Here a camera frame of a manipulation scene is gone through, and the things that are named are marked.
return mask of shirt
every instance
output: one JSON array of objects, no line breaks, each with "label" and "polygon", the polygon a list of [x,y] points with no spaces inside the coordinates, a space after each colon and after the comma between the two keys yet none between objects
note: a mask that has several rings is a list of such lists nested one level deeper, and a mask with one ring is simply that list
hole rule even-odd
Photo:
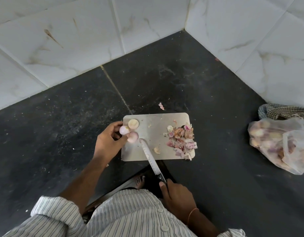
[{"label": "shirt", "polygon": [[[117,192],[94,211],[87,225],[78,207],[62,197],[40,197],[30,215],[4,237],[196,236],[148,190]],[[229,229],[218,236],[245,237],[245,233]]]}]

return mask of black knife handle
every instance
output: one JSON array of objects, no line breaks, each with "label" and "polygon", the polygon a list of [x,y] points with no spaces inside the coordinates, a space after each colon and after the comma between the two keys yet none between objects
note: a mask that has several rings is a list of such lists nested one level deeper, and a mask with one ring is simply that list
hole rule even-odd
[{"label": "black knife handle", "polygon": [[160,181],[163,181],[163,182],[167,185],[166,179],[164,178],[164,176],[162,175],[162,173],[159,174],[159,175],[157,175],[156,177],[157,177]]}]

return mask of serrated knife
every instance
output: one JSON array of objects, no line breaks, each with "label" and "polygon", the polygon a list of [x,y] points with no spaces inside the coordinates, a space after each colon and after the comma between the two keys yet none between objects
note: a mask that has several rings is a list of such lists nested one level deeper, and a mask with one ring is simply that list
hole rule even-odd
[{"label": "serrated knife", "polygon": [[142,146],[142,149],[143,149],[143,151],[145,153],[145,156],[147,157],[147,159],[148,159],[148,161],[150,163],[150,166],[152,167],[152,170],[153,170],[154,174],[156,175],[156,177],[160,181],[163,181],[166,184],[166,180],[165,180],[165,178],[164,178],[164,176],[163,176],[163,174],[162,174],[159,166],[157,165],[157,163],[156,163],[156,161],[155,161],[155,159],[154,159],[154,157],[153,157],[153,155],[152,155],[152,153],[151,153],[151,151],[150,151],[147,143],[145,142],[144,139],[139,139],[139,142],[140,142],[140,144]]}]

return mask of plastic bag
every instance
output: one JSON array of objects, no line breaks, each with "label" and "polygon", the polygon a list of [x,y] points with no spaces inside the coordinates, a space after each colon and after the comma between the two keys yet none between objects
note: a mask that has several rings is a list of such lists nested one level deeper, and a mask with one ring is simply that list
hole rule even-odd
[{"label": "plastic bag", "polygon": [[304,120],[262,119],[249,124],[250,145],[276,166],[295,175],[304,173]]}]

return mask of bracelet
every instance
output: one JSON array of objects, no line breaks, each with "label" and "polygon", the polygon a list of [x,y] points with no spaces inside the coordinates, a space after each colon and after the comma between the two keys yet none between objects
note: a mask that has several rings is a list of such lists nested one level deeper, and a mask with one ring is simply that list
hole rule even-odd
[{"label": "bracelet", "polygon": [[191,216],[191,214],[192,214],[192,212],[193,212],[194,210],[199,210],[199,209],[198,209],[198,208],[195,208],[195,209],[193,209],[193,210],[189,213],[189,216],[188,216],[188,219],[187,219],[187,226],[188,226],[188,223],[189,223],[189,218],[190,218],[190,216]]}]

